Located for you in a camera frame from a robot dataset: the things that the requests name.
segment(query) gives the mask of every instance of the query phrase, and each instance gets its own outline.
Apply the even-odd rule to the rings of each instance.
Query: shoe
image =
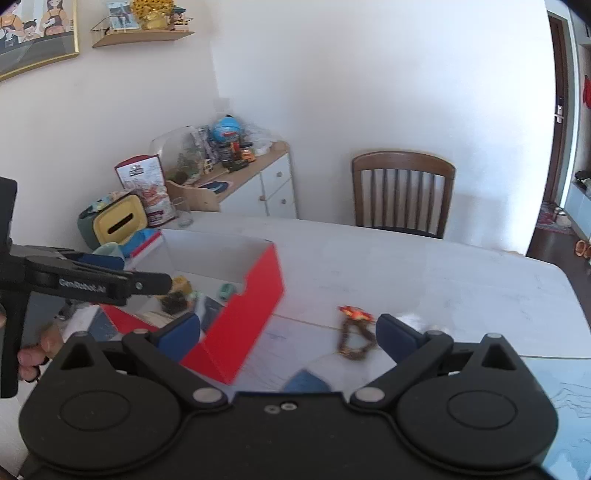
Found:
[[[589,246],[585,240],[579,240],[577,244],[574,246],[574,254],[577,255],[577,257],[585,257],[588,250]]]

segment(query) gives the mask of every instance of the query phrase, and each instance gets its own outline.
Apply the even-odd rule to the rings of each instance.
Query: wooden floor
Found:
[[[558,266],[570,280],[591,326],[591,265],[574,254],[576,236],[535,229],[527,256]]]

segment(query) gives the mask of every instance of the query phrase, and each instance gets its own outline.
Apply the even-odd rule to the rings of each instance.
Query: cardboard box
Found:
[[[162,230],[156,240],[139,249],[129,268],[183,275],[193,290],[216,300],[224,283],[236,287],[238,292],[180,362],[225,384],[235,379],[284,291],[275,245],[256,238]],[[131,314],[149,312],[157,304],[153,297],[134,297],[124,311],[102,307],[126,334],[137,328],[155,331],[156,327]]]

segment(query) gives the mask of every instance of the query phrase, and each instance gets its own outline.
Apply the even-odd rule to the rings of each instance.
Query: picture frame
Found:
[[[0,82],[79,54],[77,0],[14,0],[0,17]]]
[[[131,1],[108,2],[109,28],[112,31],[139,30],[140,26],[131,11]]]

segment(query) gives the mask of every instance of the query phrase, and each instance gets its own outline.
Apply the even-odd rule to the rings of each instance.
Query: white cabinet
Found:
[[[574,183],[569,188],[564,210],[577,224],[586,238],[591,237],[591,199]]]
[[[270,217],[297,218],[294,189],[290,181],[267,199],[267,209]]]
[[[248,180],[220,204],[220,211],[249,217],[266,217],[267,204],[263,196],[260,174]]]
[[[297,218],[289,155],[283,155],[220,204],[223,213]]]
[[[261,172],[262,185],[267,198],[271,198],[286,182],[291,180],[290,158],[283,155]]]

